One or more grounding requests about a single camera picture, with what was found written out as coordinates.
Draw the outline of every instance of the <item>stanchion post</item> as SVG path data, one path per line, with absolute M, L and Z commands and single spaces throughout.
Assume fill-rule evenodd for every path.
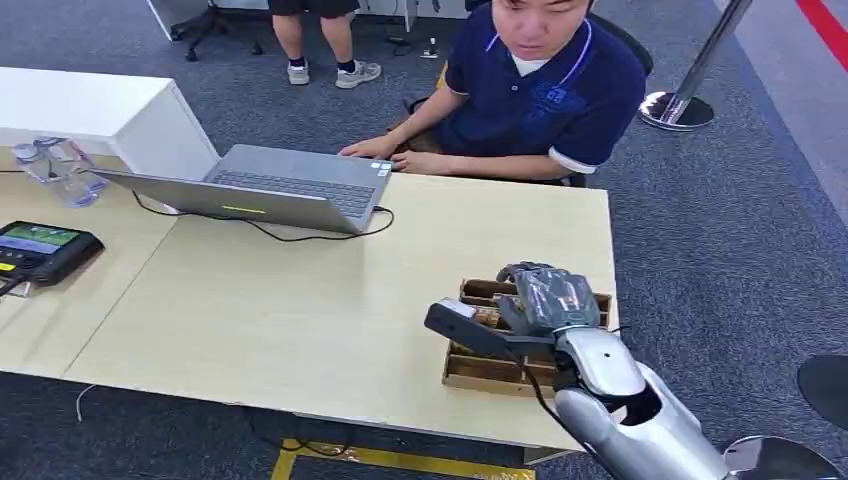
M 639 107 L 642 120 L 657 128 L 676 132 L 691 132 L 713 120 L 713 108 L 695 97 L 695 91 L 704 80 L 707 68 L 718 53 L 719 46 L 736 29 L 752 1 L 730 0 L 680 88 L 673 93 L 649 94 Z

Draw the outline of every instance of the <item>black shorts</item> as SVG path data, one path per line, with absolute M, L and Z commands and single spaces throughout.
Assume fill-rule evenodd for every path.
M 347 15 L 359 8 L 359 0 L 268 0 L 271 15 L 290 16 L 306 10 L 324 18 Z

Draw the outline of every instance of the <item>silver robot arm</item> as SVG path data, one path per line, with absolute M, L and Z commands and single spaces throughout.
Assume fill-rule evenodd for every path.
M 516 362 L 531 347 L 552 351 L 557 422 L 618 480 L 736 478 L 692 412 L 601 326 L 585 277 L 522 262 L 507 265 L 497 280 L 518 291 L 517 299 L 495 299 L 512 335 L 485 327 L 472 307 L 451 299 L 430 307 L 425 326 L 477 353 Z M 541 394 L 538 400 L 544 403 Z M 614 413 L 622 409 L 619 421 Z
M 570 357 L 579 385 L 556 393 L 568 432 L 620 480 L 729 480 L 721 454 L 698 419 L 665 382 L 636 362 L 618 336 L 578 326 L 557 332 L 555 351 Z M 618 421 L 610 407 L 624 407 Z

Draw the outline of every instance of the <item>red stripe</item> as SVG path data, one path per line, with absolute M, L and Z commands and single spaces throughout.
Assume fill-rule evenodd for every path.
M 839 20 L 830 13 L 822 0 L 796 0 L 801 11 L 824 40 L 833 56 L 848 71 L 848 32 Z

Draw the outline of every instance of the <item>black chair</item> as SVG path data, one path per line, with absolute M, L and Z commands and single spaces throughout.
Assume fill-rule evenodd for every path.
M 241 40 L 250 43 L 250 53 L 253 55 L 262 55 L 265 53 L 256 38 L 254 38 L 253 35 L 236 28 L 229 20 L 227 20 L 224 11 L 212 0 L 209 0 L 209 7 L 207 7 L 206 11 L 199 16 L 173 25 L 171 27 L 171 39 L 175 41 L 182 40 L 191 30 L 199 30 L 199 33 L 189 44 L 188 50 L 186 51 L 186 60 L 189 62 L 196 62 L 198 60 L 195 49 L 200 46 L 201 43 L 206 41 L 210 35 L 215 33 L 216 30 L 224 34 L 233 34 Z
M 471 10 L 474 10 L 475 8 L 479 7 L 480 5 L 483 5 L 488 1 L 489 0 L 465 0 L 465 9 L 470 12 Z M 592 9 L 592 4 L 594 3 L 595 0 L 590 0 L 589 10 Z M 625 45 L 630 47 L 630 50 L 633 52 L 636 58 L 639 59 L 639 63 L 642 64 L 642 68 L 645 69 L 645 76 L 648 77 L 651 75 L 651 72 L 654 70 L 654 59 L 653 57 L 651 57 L 651 53 L 648 52 L 648 49 L 645 48 L 644 45 L 639 43 L 638 40 L 633 38 L 633 36 L 627 33 L 623 28 L 619 27 L 618 25 L 610 22 L 609 20 L 601 16 L 589 12 L 588 18 L 593 24 L 603 28 L 607 32 L 619 38 L 622 42 L 624 42 Z M 420 98 L 412 102 L 409 107 L 407 107 L 409 110 L 409 114 L 411 115 L 419 105 L 421 105 L 427 100 L 427 98 L 429 97 Z M 568 179 L 571 182 L 572 187 L 586 188 L 587 186 L 586 175 L 582 173 L 575 173 L 574 175 L 568 177 Z

